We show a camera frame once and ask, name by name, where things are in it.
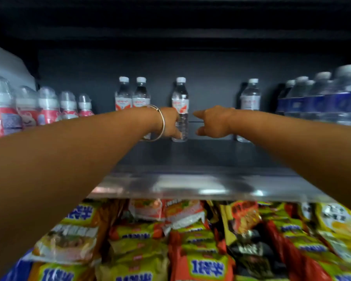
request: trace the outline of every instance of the bracelet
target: bracelet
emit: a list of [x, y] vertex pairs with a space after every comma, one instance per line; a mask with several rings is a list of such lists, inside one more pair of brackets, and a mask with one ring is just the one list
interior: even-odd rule
[[164, 116], [162, 115], [161, 110], [160, 110], [157, 106], [155, 106], [155, 105], [153, 105], [153, 104], [149, 104], [149, 105], [146, 105], [146, 106], [147, 106], [148, 108], [156, 109], [156, 110], [160, 113], [161, 118], [162, 118], [162, 130], [161, 130], [160, 135], [159, 135], [157, 138], [155, 138], [155, 139], [145, 139], [145, 138], [142, 138], [142, 140], [143, 140], [143, 141], [147, 141], [147, 142], [157, 141], [157, 140], [159, 140], [159, 139], [161, 138], [161, 136], [164, 134], [164, 131], [165, 131], [165, 118], [164, 118]]

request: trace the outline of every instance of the person's right hand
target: person's right hand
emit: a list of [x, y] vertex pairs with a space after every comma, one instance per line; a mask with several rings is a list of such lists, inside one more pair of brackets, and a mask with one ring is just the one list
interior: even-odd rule
[[196, 134], [212, 138], [228, 136], [232, 133], [229, 118], [233, 116], [234, 112], [235, 108], [224, 108], [222, 106], [195, 111], [193, 114], [204, 120], [204, 126], [200, 127]]

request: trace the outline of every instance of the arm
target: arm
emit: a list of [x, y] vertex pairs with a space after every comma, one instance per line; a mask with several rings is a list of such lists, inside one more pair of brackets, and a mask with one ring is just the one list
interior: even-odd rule
[[[164, 135], [180, 138], [177, 111], [161, 111]], [[144, 135], [161, 129], [155, 109], [131, 108], [0, 138], [0, 277]]]
[[351, 209], [350, 126], [221, 106], [194, 115], [204, 120], [198, 135], [243, 136]]

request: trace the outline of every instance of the bottle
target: bottle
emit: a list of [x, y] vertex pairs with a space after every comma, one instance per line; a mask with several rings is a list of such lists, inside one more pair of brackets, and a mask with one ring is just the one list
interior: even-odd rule
[[185, 87], [186, 78], [178, 77], [172, 94], [172, 106], [178, 111], [180, 119], [176, 127], [182, 133], [181, 139], [172, 138], [174, 142], [185, 142], [189, 136], [189, 94]]
[[338, 67], [333, 83], [323, 92], [325, 96], [320, 121], [350, 125], [347, 119], [350, 85], [351, 65]]
[[[132, 96], [132, 106], [134, 108], [140, 108], [142, 106], [146, 106], [151, 104], [151, 96], [147, 92], [147, 88], [145, 87], [146, 78], [145, 77], [137, 77], [137, 89]], [[144, 139], [151, 139], [151, 133], [144, 136]]]
[[42, 87], [39, 90], [38, 125], [50, 124], [62, 119], [60, 105], [55, 90], [50, 87]]
[[16, 90], [16, 107], [22, 117], [23, 128], [35, 127], [39, 115], [39, 94], [28, 86]]
[[80, 94], [78, 106], [80, 109], [79, 117], [91, 116], [94, 115], [92, 112], [91, 99], [88, 94]]
[[284, 115], [285, 103], [286, 103], [285, 98], [294, 85], [295, 85], [295, 80], [288, 80], [286, 82], [285, 89], [283, 89], [278, 95], [276, 114]]
[[62, 108], [62, 119], [72, 119], [78, 117], [77, 102], [75, 101], [75, 95], [72, 92], [61, 92], [60, 106]]
[[0, 76], [0, 137], [22, 129], [22, 118], [14, 107], [14, 96], [9, 82]]
[[[259, 79], [248, 80], [248, 85], [240, 96], [241, 109], [260, 110], [261, 93], [257, 88], [258, 82]], [[250, 143], [250, 141], [241, 136], [238, 136], [237, 140], [242, 143]]]
[[308, 77], [301, 76], [295, 79], [295, 86], [286, 96], [285, 116], [300, 118], [304, 95], [309, 89]]
[[329, 87], [329, 79], [332, 73], [320, 72], [315, 76], [315, 83], [304, 97], [301, 118], [318, 120], [322, 110], [323, 93]]
[[132, 107], [132, 99], [129, 88], [129, 78], [120, 77], [120, 88], [115, 94], [116, 110], [123, 110]]

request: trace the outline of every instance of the white bottle cap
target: white bottle cap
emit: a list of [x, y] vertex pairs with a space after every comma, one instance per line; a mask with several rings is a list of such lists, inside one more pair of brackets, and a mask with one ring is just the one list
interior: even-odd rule
[[43, 109], [58, 109], [59, 102], [54, 89], [41, 87], [39, 90], [39, 106]]
[[295, 86], [295, 80], [288, 80], [286, 82], [286, 88], [292, 88], [293, 86]]
[[178, 77], [177, 83], [186, 83], [186, 78], [185, 77]]
[[123, 82], [123, 83], [128, 83], [129, 82], [129, 78], [128, 77], [120, 77], [120, 82]]
[[330, 72], [320, 72], [320, 73], [316, 74], [315, 80], [316, 81], [318, 81], [318, 80], [329, 80], [331, 76], [332, 76], [332, 73], [330, 73]]
[[63, 91], [60, 95], [60, 106], [66, 110], [77, 109], [77, 103], [75, 101], [75, 95], [70, 91]]
[[88, 94], [80, 94], [79, 95], [78, 106], [80, 109], [83, 109], [83, 110], [91, 110], [92, 109], [91, 99], [88, 96]]
[[300, 76], [300, 77], [297, 77], [295, 79], [295, 82], [298, 84], [298, 83], [304, 83], [308, 81], [308, 77], [307, 76]]
[[145, 83], [147, 79], [145, 77], [137, 77], [136, 80], [137, 83]]
[[37, 108], [39, 94], [28, 86], [20, 86], [16, 90], [16, 106], [18, 108]]
[[351, 73], [351, 65], [339, 66], [336, 70], [337, 77]]
[[259, 79], [249, 79], [248, 83], [249, 84], [257, 84], [259, 82]]

